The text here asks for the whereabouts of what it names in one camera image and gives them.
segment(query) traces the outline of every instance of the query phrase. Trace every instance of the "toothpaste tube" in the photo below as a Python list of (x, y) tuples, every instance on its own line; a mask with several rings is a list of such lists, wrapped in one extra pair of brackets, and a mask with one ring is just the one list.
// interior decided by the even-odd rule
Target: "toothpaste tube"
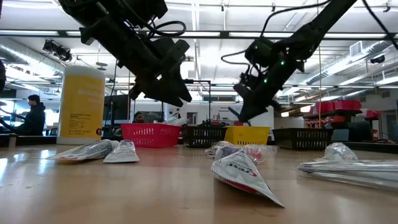
[(108, 155), (117, 145), (118, 141), (110, 141), (108, 139), (98, 141), (96, 143), (85, 144), (61, 152), (60, 154), (50, 156), (47, 159), (54, 159), (57, 161), (84, 161), (88, 159), (102, 159)]
[(221, 152), (223, 156), (218, 157), (219, 159), (215, 160), (211, 166), (211, 171), (216, 175), (216, 178), (237, 189), (265, 196), (284, 207), (271, 192), (266, 181), (245, 151), (242, 149), (235, 151), (236, 148), (232, 147), (225, 148), (226, 151)]
[(139, 158), (136, 154), (134, 143), (130, 140), (122, 140), (111, 153), (109, 153), (104, 163), (118, 163), (118, 162), (138, 162)]

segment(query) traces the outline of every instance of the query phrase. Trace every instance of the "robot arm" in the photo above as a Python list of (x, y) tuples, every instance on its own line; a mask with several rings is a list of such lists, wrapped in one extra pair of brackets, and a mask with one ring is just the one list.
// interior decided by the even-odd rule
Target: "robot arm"
[[(150, 38), (160, 34), (155, 28), (151, 34), (138, 34), (138, 27), (148, 27), (155, 17), (161, 18), (167, 12), (164, 0), (59, 0), (63, 10), (85, 27), (80, 28), (81, 41), (92, 44), (97, 40), (118, 60), (118, 66), (125, 66), (136, 76), (136, 84), (129, 96), (135, 100), (143, 92), (146, 97), (182, 106), (180, 100), (191, 102), (185, 86), (180, 64), (185, 60), (189, 45), (184, 40), (176, 43), (171, 37), (176, 34), (161, 33), (155, 41)], [(173, 24), (168, 22), (160, 26)]]
[(267, 112), (268, 106), (278, 109), (273, 100), (282, 85), (296, 69), (304, 72), (304, 60), (310, 58), (328, 30), (344, 15), (356, 0), (331, 0), (312, 22), (305, 24), (288, 38), (278, 42), (261, 36), (246, 50), (246, 59), (254, 66), (267, 68), (265, 73), (254, 77), (241, 74), (241, 81), (234, 86), (244, 103), (239, 115), (240, 122)]

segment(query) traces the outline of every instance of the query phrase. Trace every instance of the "black plastic basket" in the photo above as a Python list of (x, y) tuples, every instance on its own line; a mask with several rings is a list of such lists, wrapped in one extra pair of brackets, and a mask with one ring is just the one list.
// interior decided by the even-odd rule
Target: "black plastic basket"
[(224, 141), (227, 128), (187, 126), (183, 128), (184, 143), (191, 148), (208, 148), (214, 143)]
[(285, 128), (272, 130), (275, 144), (284, 149), (324, 150), (333, 129)]

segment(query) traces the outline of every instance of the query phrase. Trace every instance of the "workbench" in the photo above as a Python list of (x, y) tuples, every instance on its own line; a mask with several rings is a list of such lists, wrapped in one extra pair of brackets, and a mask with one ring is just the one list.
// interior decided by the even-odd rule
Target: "workbench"
[[(323, 152), (278, 153), (258, 165), (285, 205), (216, 180), (203, 150), (137, 149), (137, 164), (44, 158), (74, 146), (0, 149), (0, 223), (396, 223), (398, 195), (300, 176)], [(362, 159), (398, 155), (356, 151)]]

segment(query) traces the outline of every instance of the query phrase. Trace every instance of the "chair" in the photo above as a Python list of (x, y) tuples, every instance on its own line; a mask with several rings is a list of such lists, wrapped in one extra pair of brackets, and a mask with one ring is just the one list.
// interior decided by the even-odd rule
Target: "chair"
[(58, 135), (58, 128), (52, 128), (49, 136), (57, 136), (57, 135)]

